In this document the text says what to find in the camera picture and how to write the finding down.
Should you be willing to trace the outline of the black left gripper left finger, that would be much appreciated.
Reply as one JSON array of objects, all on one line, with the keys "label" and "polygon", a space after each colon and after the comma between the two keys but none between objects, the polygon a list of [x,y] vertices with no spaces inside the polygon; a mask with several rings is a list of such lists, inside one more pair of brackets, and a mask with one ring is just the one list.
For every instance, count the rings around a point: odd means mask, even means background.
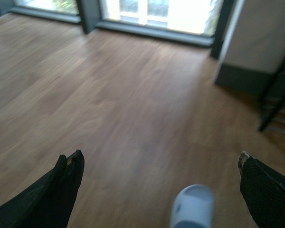
[{"label": "black left gripper left finger", "polygon": [[81,185],[80,150],[60,155],[54,168],[0,206],[0,228],[65,228]]}]

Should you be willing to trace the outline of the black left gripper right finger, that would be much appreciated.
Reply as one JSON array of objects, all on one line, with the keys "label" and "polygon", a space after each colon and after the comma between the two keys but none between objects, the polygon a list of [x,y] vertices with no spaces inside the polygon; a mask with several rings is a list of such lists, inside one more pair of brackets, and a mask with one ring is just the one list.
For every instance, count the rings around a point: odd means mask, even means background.
[{"label": "black left gripper right finger", "polygon": [[238,158],[240,192],[260,228],[285,228],[285,176],[243,151]]}]

